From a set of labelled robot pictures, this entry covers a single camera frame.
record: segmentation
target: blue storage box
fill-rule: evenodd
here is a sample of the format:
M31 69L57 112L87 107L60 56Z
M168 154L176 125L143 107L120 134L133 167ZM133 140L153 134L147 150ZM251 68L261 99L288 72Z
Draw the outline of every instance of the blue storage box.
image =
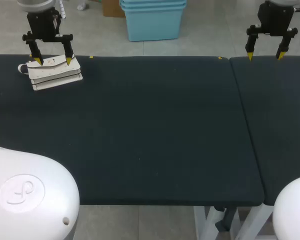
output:
M164 7L124 7L130 41L155 41L179 37L181 17L186 3Z
M177 1L157 1L157 2L128 2L121 0L120 5L124 8L160 8L160 7L178 7L187 3L187 0Z

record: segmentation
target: gray tile floor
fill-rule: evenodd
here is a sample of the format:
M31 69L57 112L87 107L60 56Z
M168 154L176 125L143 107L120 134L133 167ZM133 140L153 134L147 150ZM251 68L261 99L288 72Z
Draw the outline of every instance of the gray tile floor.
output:
M61 32L74 34L76 55L89 56L245 56L246 28L259 23L263 0L188 0L180 37L175 40L129 42L124 18L103 17L102 6L77 11L77 1L64 3L67 19ZM291 27L299 34L288 55L300 55L300 13ZM22 35L29 30L26 14L16 0L0 0L0 54L29 54ZM255 55L275 55L281 39L261 35ZM42 54L62 54L58 43L38 43ZM81 206L75 240L195 240L192 207ZM263 232L273 231L271 223ZM228 234L219 236L228 240Z

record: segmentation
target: table leg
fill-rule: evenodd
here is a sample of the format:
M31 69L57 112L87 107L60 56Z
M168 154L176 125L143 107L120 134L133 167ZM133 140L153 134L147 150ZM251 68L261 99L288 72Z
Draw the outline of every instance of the table leg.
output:
M235 240L255 240L273 210L264 204L251 208Z
M215 240L219 233L215 224L221 221L224 218L224 215L224 211L217 211L211 206L199 240Z
M194 212L196 239L199 240L207 220L206 210L204 206L194 206L193 212Z

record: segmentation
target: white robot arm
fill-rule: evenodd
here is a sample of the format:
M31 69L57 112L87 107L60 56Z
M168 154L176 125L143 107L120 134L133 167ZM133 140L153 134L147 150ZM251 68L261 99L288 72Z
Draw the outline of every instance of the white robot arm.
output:
M79 206L60 163L0 147L0 240L73 240Z

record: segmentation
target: table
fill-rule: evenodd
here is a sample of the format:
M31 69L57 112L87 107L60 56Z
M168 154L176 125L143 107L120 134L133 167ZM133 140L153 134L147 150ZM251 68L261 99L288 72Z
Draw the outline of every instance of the table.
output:
M61 163L82 205L264 201L228 59L78 56L83 81L42 91L27 59L0 55L0 146Z
M264 205L252 213L264 224L280 191L300 177L300 56L280 61L257 56L252 62L235 57L230 62L264 187Z

